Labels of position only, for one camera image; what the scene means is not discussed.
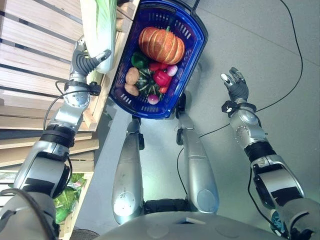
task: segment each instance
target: red bell pepper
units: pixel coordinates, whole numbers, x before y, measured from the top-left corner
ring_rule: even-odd
[[[168,90],[168,86],[160,87],[160,88],[159,88],[159,92],[160,92],[161,94],[165,94],[165,93],[167,92],[167,90]]]
[[[157,70],[153,74],[153,80],[156,82],[156,84],[159,85],[159,87],[169,87],[169,84],[171,82],[172,76],[169,76],[166,72],[162,70]]]
[[[150,71],[157,71],[157,70],[164,70],[168,67],[168,64],[161,63],[161,62],[151,62],[149,63],[149,70]]]

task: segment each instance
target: gray floor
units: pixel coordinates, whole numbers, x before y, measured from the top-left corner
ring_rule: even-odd
[[[319,89],[320,24],[318,0],[286,0],[300,44],[301,82],[283,101],[259,112],[275,151],[300,180],[307,197],[320,201]],[[228,99],[220,73],[237,67],[258,109],[284,96],[300,74],[300,59],[288,12],[279,0],[201,0],[198,15],[209,32],[199,68],[187,87],[189,114],[199,134],[228,123],[221,105]],[[117,226],[111,210],[113,177],[130,116],[114,106],[114,117],[95,174],[76,222],[103,234]],[[140,152],[144,199],[183,198],[176,170],[178,121],[142,120],[145,150]],[[202,138],[220,196],[218,214],[268,229],[248,194],[249,161],[226,127]],[[180,171],[184,177],[183,154]],[[261,206],[252,188],[254,197]]]

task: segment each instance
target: plastic basket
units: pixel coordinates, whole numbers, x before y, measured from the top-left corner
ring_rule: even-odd
[[[194,6],[190,7],[179,0],[140,1],[109,93],[122,109],[134,116],[147,119],[164,119],[171,115],[208,40],[207,29],[195,13],[198,3],[199,0],[196,0]],[[139,50],[140,32],[145,27],[166,29],[167,26],[183,40],[185,54],[177,64],[178,72],[172,78],[164,98],[158,104],[151,105],[146,97],[132,96],[125,91],[126,73],[132,67],[132,54]]]

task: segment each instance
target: ornamental squash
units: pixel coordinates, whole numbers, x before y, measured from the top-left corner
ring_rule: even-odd
[[[167,29],[148,26],[139,36],[139,47],[149,58],[164,64],[178,63],[185,54],[185,44]]]

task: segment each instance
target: robot leg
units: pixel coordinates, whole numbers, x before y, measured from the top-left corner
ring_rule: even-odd
[[[127,127],[112,191],[112,210],[115,220],[123,224],[142,214],[143,185],[139,150],[144,149],[139,118],[132,118]]]
[[[181,101],[185,102],[184,94],[179,103]],[[219,207],[219,195],[207,153],[184,107],[178,106],[177,111],[179,119],[177,144],[184,145],[186,190],[190,209],[195,212],[216,213]]]

